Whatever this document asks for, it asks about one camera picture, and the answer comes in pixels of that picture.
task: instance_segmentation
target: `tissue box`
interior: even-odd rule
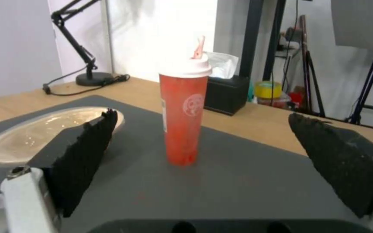
[[[209,77],[204,108],[229,116],[234,115],[245,105],[249,85],[250,79],[247,77]]]

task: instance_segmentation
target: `gray mat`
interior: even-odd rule
[[[358,222],[310,160],[203,127],[198,161],[167,163],[162,116],[90,96],[0,122],[0,132],[50,111],[107,106],[126,124],[113,138],[95,178],[62,232],[87,232],[129,218],[308,218]],[[0,169],[0,181],[6,174]]]

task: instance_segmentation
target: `red cup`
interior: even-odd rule
[[[159,74],[166,154],[171,164],[186,166],[197,160],[209,74],[206,55],[178,61]]]

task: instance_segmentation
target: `desk lamp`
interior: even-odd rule
[[[95,65],[95,57],[93,57],[93,55],[89,51],[87,51],[87,49],[81,46],[65,27],[65,22],[67,20],[71,19],[73,16],[82,12],[84,9],[90,7],[99,0],[91,0],[78,9],[70,9],[80,1],[81,0],[74,0],[60,10],[53,12],[51,15],[51,19],[64,35],[64,37],[68,40],[68,42],[70,42],[73,48],[77,51],[79,56],[86,63],[86,73],[80,74],[76,77],[77,85],[103,86],[105,83],[112,83],[114,81],[113,75],[106,72],[92,72],[92,70],[97,69],[97,66]]]

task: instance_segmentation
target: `straw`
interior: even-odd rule
[[[202,49],[204,47],[205,36],[198,37],[198,46],[195,49],[194,56],[192,59],[201,59],[202,58]]]

